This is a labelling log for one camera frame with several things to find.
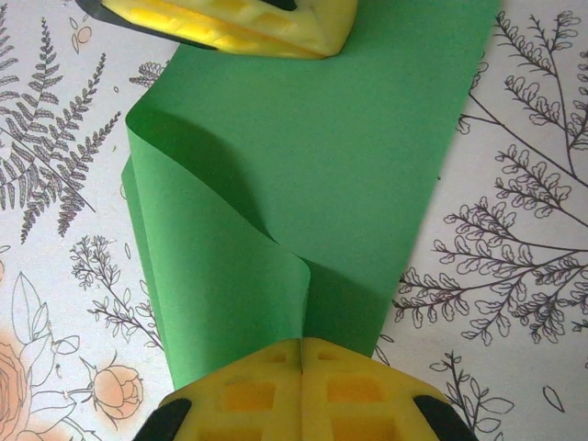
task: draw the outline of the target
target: rectangular hole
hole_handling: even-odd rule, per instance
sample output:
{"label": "rectangular hole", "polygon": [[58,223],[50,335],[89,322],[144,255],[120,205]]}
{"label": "rectangular hole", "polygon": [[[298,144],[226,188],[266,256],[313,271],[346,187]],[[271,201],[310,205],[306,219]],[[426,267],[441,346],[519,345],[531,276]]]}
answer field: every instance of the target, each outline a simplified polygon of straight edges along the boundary
{"label": "rectangular hole", "polygon": [[261,429],[201,430],[198,441],[261,441]]}
{"label": "rectangular hole", "polygon": [[401,441],[390,418],[333,418],[333,441]]}
{"label": "rectangular hole", "polygon": [[222,410],[226,412],[268,411],[274,407],[276,386],[270,382],[240,381],[225,388]]}
{"label": "rectangular hole", "polygon": [[327,400],[330,402],[383,401],[379,383],[370,377],[338,375],[327,383]]}

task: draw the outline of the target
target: rose drawing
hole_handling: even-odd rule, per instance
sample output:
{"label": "rose drawing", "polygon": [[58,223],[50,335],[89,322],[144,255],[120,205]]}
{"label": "rose drawing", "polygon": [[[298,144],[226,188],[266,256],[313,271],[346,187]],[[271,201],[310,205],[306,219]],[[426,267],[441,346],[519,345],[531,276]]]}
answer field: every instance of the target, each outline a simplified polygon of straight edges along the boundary
{"label": "rose drawing", "polygon": [[27,426],[30,384],[12,346],[1,342],[0,394],[0,441],[16,441]]}

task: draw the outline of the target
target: fern illustration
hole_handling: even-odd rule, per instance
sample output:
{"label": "fern illustration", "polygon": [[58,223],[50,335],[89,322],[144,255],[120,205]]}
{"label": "fern illustration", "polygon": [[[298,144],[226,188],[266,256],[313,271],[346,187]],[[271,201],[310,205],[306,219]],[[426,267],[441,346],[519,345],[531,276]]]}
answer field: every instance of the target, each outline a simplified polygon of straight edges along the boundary
{"label": "fern illustration", "polygon": [[[425,320],[451,322],[456,315],[475,314],[469,329],[461,333],[464,338],[481,339],[490,345],[496,334],[508,337],[513,321],[517,321],[529,330],[535,344],[543,340],[556,344],[572,324],[567,315],[588,315],[588,244],[558,246],[549,243],[545,235],[526,238],[525,229],[517,228],[521,215],[527,212],[536,222],[558,217],[588,229],[588,220],[579,214],[582,202],[578,206],[571,201],[572,192],[588,190],[588,182],[574,166],[574,160],[588,151],[588,51],[580,52],[580,86],[574,97],[564,95],[563,91],[570,89],[562,85],[557,59],[559,52],[572,48],[580,23],[571,11],[564,11],[547,31],[530,16],[529,36],[504,12],[497,16],[498,45],[520,62],[517,68],[527,70],[524,75],[505,77],[505,93],[534,126],[560,134],[565,162],[561,164],[555,154],[527,141],[510,121],[501,119],[476,96],[481,76],[489,68],[482,61],[469,91],[482,116],[461,115],[458,131],[468,134],[470,124],[476,122],[512,137],[513,143],[495,157],[502,166],[502,175],[494,182],[498,200],[491,202],[484,196],[445,217],[446,224],[455,226],[453,243],[435,240],[433,251],[440,254],[442,265],[453,266],[457,274],[442,272],[434,277],[409,268],[401,277],[401,297],[393,301],[397,322],[410,315],[414,326],[420,328]],[[540,75],[541,84],[532,81],[532,75]],[[543,89],[551,90],[551,86],[556,92],[549,96]],[[575,110],[566,106],[569,102]],[[471,284],[461,279],[473,274],[489,280]],[[573,331],[581,329],[580,322],[573,322]]]}
{"label": "fern illustration", "polygon": [[139,76],[132,76],[129,81],[134,85],[142,85],[143,87],[151,87],[153,83],[160,77],[169,61],[162,66],[158,62],[144,62],[139,66]]}
{"label": "fern illustration", "polygon": [[[6,5],[0,8],[0,26],[3,26],[5,16]],[[4,32],[5,28],[0,28],[0,34]],[[6,54],[14,49],[12,46],[3,48],[7,38],[0,39],[0,71],[17,62],[13,58],[5,60]],[[0,159],[0,207],[6,210],[19,206],[24,210],[22,243],[27,240],[37,218],[51,204],[60,204],[57,231],[61,236],[67,233],[83,208],[95,211],[80,190],[84,188],[83,181],[94,155],[120,117],[117,112],[104,127],[86,136],[85,142],[77,143],[74,148],[75,133],[80,130],[79,123],[89,111],[104,72],[106,54],[100,57],[87,87],[61,110],[60,99],[51,88],[63,79],[63,75],[59,74],[61,66],[56,62],[57,52],[44,18],[41,20],[39,59],[26,93],[5,91],[2,92],[5,95],[0,95],[0,99],[15,103],[12,108],[0,107],[0,115],[5,117],[7,127],[0,128],[0,140],[10,144],[10,154]],[[0,79],[0,86],[18,81],[14,75],[5,76]]]}

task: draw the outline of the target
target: fern leaf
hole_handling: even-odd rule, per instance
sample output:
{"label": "fern leaf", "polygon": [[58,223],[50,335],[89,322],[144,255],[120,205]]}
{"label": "fern leaf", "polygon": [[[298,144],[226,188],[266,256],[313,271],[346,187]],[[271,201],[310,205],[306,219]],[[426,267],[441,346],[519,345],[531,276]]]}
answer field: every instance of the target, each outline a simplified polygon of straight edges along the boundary
{"label": "fern leaf", "polygon": [[63,79],[63,75],[56,76],[54,78],[46,79],[43,83],[43,87],[48,89],[49,87],[53,87],[54,85],[58,84]]}
{"label": "fern leaf", "polygon": [[49,130],[38,122],[31,122],[28,129],[37,133],[47,133]]}
{"label": "fern leaf", "polygon": [[17,107],[18,110],[20,110],[20,112],[22,113],[22,115],[28,119],[29,121],[32,121],[35,117],[33,116],[32,113],[30,113],[30,111],[28,111],[27,106],[25,106],[22,103],[17,103]]}
{"label": "fern leaf", "polygon": [[35,161],[35,156],[31,153],[27,152],[25,149],[22,149],[18,144],[15,142],[12,143],[12,152],[20,156],[22,159],[27,161],[28,163],[32,163]]}
{"label": "fern leaf", "polygon": [[35,163],[31,163],[30,168],[28,170],[29,181],[32,183],[31,185],[33,188],[37,188],[40,182],[39,178],[39,169]]}
{"label": "fern leaf", "polygon": [[11,182],[8,182],[6,184],[6,189],[8,190],[8,202],[10,202],[10,208],[14,209],[14,207],[15,207],[15,186],[13,186]]}
{"label": "fern leaf", "polygon": [[79,183],[78,181],[73,181],[73,180],[70,180],[70,181],[69,181],[69,186],[70,186],[71,188],[73,188],[75,191],[79,191],[79,190],[81,190],[82,188],[84,188],[84,185],[82,185],[82,184],[81,184],[81,183]]}
{"label": "fern leaf", "polygon": [[57,161],[61,161],[61,162],[65,161],[65,157],[57,151],[51,152],[50,157],[51,157],[51,159],[56,159]]}
{"label": "fern leaf", "polygon": [[41,119],[41,118],[53,119],[53,118],[55,118],[55,115],[53,115],[53,112],[51,112],[50,110],[47,110],[46,108],[38,108],[37,109],[37,119]]}
{"label": "fern leaf", "polygon": [[0,78],[0,87],[2,87],[4,85],[8,85],[10,83],[16,83],[18,81],[20,81],[20,78],[18,78],[16,75],[3,76],[2,78]]}
{"label": "fern leaf", "polygon": [[63,150],[64,152],[69,152],[70,148],[67,146],[67,144],[61,140],[55,142],[55,147],[57,147],[60,150]]}
{"label": "fern leaf", "polygon": [[4,57],[10,51],[13,51],[14,48],[15,47],[10,44],[8,46],[6,46],[5,48],[2,48],[2,50],[0,50],[0,58]]}
{"label": "fern leaf", "polygon": [[75,164],[70,158],[65,157],[65,158],[63,158],[63,160],[65,161],[65,165],[67,165],[67,168],[69,169],[70,172],[72,170],[74,170]]}
{"label": "fern leaf", "polygon": [[75,137],[73,136],[73,134],[67,130],[64,130],[62,132],[62,138],[64,138],[66,141],[75,141]]}
{"label": "fern leaf", "polygon": [[25,165],[22,164],[22,161],[20,160],[20,158],[18,157],[18,155],[15,153],[14,150],[10,153],[10,161],[12,161],[12,163],[17,167],[17,169],[21,175],[24,174],[25,171],[27,170],[27,167],[25,167]]}
{"label": "fern leaf", "polygon": [[25,184],[27,186],[27,190],[26,190],[27,198],[30,198],[30,195],[35,190],[35,181],[34,181],[34,176],[33,176],[33,172],[32,172],[32,167],[33,167],[33,164],[30,165],[30,168],[25,173]]}
{"label": "fern leaf", "polygon": [[57,129],[55,129],[55,126],[53,126],[52,124],[49,125],[49,132],[51,133],[51,136],[54,140],[57,140],[59,138],[59,133],[57,132]]}
{"label": "fern leaf", "polygon": [[23,130],[23,132],[26,133],[27,129],[28,129],[28,124],[25,121],[25,119],[23,118],[23,116],[20,113],[15,111],[15,112],[12,112],[12,117],[15,119],[18,126],[20,126],[20,128]]}
{"label": "fern leaf", "polygon": [[60,64],[55,64],[54,66],[50,67],[49,69],[47,69],[47,71],[45,71],[45,75],[47,76],[52,76],[53,74],[55,74],[57,71],[59,71],[60,68]]}
{"label": "fern leaf", "polygon": [[24,99],[27,104],[31,107],[36,107],[39,105],[39,101],[37,99],[35,99],[34,97],[32,97],[29,94],[22,94],[22,99]]}
{"label": "fern leaf", "polygon": [[48,163],[51,160],[47,152],[45,152],[45,150],[40,145],[33,145],[33,149],[42,162]]}
{"label": "fern leaf", "polygon": [[10,134],[12,136],[14,136],[17,140],[22,140],[22,132],[20,131],[20,129],[18,128],[18,126],[15,124],[15,121],[13,121],[11,118],[6,118],[6,124],[8,124],[8,129],[10,130]]}
{"label": "fern leaf", "polygon": [[51,92],[42,92],[39,100],[43,103],[59,104],[59,98]]}
{"label": "fern leaf", "polygon": [[18,178],[18,204],[20,208],[25,208],[25,202],[27,201],[27,179],[24,175]]}
{"label": "fern leaf", "polygon": [[28,83],[28,86],[35,92],[41,93],[43,91],[43,85],[38,81],[31,81],[30,83]]}
{"label": "fern leaf", "polygon": [[15,62],[18,62],[18,59],[16,59],[16,58],[9,58],[8,60],[5,60],[3,62],[0,62],[0,71],[4,71],[4,69],[12,66]]}
{"label": "fern leaf", "polygon": [[14,99],[18,98],[20,95],[17,92],[12,92],[6,90],[5,92],[0,92],[0,101],[6,101],[7,99]]}
{"label": "fern leaf", "polygon": [[51,153],[53,151],[53,144],[49,141],[49,138],[46,136],[40,137],[41,144],[47,153]]}
{"label": "fern leaf", "polygon": [[22,140],[23,142],[33,142],[33,143],[40,143],[40,137],[35,136],[35,135],[31,135],[30,133],[27,133],[26,135],[23,135]]}
{"label": "fern leaf", "polygon": [[8,175],[10,176],[11,180],[15,180],[18,176],[17,172],[15,171],[14,167],[10,165],[8,161],[4,161],[4,168]]}
{"label": "fern leaf", "polygon": [[39,171],[40,171],[41,176],[43,176],[44,179],[49,180],[53,176],[53,172],[47,167],[41,166],[39,168]]}

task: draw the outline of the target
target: botanical print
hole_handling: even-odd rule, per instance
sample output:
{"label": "botanical print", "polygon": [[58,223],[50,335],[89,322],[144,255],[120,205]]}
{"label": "botanical print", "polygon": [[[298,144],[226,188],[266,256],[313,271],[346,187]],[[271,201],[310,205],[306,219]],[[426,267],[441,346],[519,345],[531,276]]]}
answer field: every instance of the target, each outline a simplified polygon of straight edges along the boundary
{"label": "botanical print", "polygon": [[[14,67],[18,58],[12,57],[15,49],[8,44],[6,35],[7,4],[0,6],[0,72]],[[15,84],[20,77],[5,74],[0,77],[0,115],[5,117],[5,127],[0,127],[0,208],[24,210],[21,242],[25,242],[41,213],[59,200],[57,231],[64,236],[71,222],[84,208],[96,211],[81,194],[89,166],[94,155],[108,134],[119,121],[120,112],[102,128],[79,141],[75,132],[84,121],[95,98],[97,86],[106,66],[106,54],[102,54],[96,70],[75,96],[61,110],[60,98],[50,90],[63,75],[58,74],[57,51],[51,43],[47,21],[40,22],[41,46],[39,62],[30,79],[23,80],[28,91],[19,93]]]}
{"label": "botanical print", "polygon": [[[143,386],[139,373],[115,364],[101,368],[72,357],[80,337],[57,337],[52,330],[50,307],[20,273],[12,293],[12,334],[0,335],[0,439],[3,441],[100,441],[95,431],[85,430],[73,417],[78,405],[92,400],[115,425],[141,406]],[[60,376],[60,363],[79,363],[89,373],[81,389],[50,390],[51,375]]]}
{"label": "botanical print", "polygon": [[[581,161],[588,159],[588,51],[578,51],[573,89],[560,75],[561,54],[572,50],[580,23],[571,11],[557,14],[547,25],[532,15],[520,24],[504,12],[497,16],[498,46],[508,60],[517,61],[516,71],[525,71],[505,77],[504,93],[536,130],[553,130],[558,150],[527,141],[515,121],[501,118],[476,96],[481,75],[489,67],[482,62],[469,91],[481,116],[462,115],[458,129],[467,134],[476,127],[470,124],[486,124],[512,139],[495,158],[503,165],[503,175],[494,185],[495,196],[502,201],[483,196],[445,217],[445,223],[456,227],[453,246],[435,240],[434,252],[457,274],[434,277],[409,268],[401,278],[400,293],[413,295],[393,302],[397,322],[410,315],[414,327],[421,328],[424,320],[451,322],[458,313],[471,317],[469,329],[461,332],[469,340],[490,345],[496,335],[508,337],[515,321],[528,329],[535,344],[556,344],[570,329],[570,316],[588,314],[588,244],[560,246],[545,234],[526,234],[535,222],[559,229],[558,223],[567,221],[588,229],[582,203],[588,182],[579,171]],[[557,237],[557,231],[551,236]],[[471,284],[466,275],[473,274],[488,281]],[[472,300],[482,292],[483,300]],[[573,322],[573,330],[579,332],[582,324]]]}
{"label": "botanical print", "polygon": [[430,368],[449,375],[445,395],[460,413],[469,430],[480,441],[503,441],[503,432],[498,432],[502,424],[499,417],[512,411],[515,404],[505,398],[492,396],[489,388],[481,386],[472,375],[458,366],[460,363],[461,356],[456,356],[452,351],[445,353],[445,357],[433,363]]}
{"label": "botanical print", "polygon": [[132,76],[129,78],[129,81],[135,85],[142,85],[143,87],[149,88],[159,78],[168,63],[169,60],[165,62],[165,65],[161,65],[158,62],[144,62],[139,66],[139,76]]}
{"label": "botanical print", "polygon": [[70,17],[70,26],[73,29],[72,47],[75,53],[79,54],[80,47],[90,41],[90,38],[92,37],[92,28],[84,26],[85,21],[89,18],[90,16],[86,14],[84,18],[82,18],[82,23],[78,24],[75,18]]}
{"label": "botanical print", "polygon": [[[131,304],[130,288],[125,288],[122,294],[116,291],[119,282],[120,269],[111,264],[110,243],[103,236],[88,236],[76,243],[70,250],[70,258],[74,261],[72,274],[80,281],[79,286],[84,290],[102,286],[107,290],[103,300],[92,300],[94,308],[88,312],[94,315],[98,322],[104,318],[106,327],[112,325],[112,336],[118,334],[127,341],[137,331],[146,337],[145,346],[162,347],[162,340],[155,326],[153,307],[149,301],[147,285],[140,280],[139,285],[144,294],[144,301],[134,306]],[[130,248],[125,244],[125,254],[130,259]]]}
{"label": "botanical print", "polygon": [[551,386],[543,387],[543,397],[555,410],[560,411],[561,413],[566,413],[563,404],[561,404],[560,396]]}

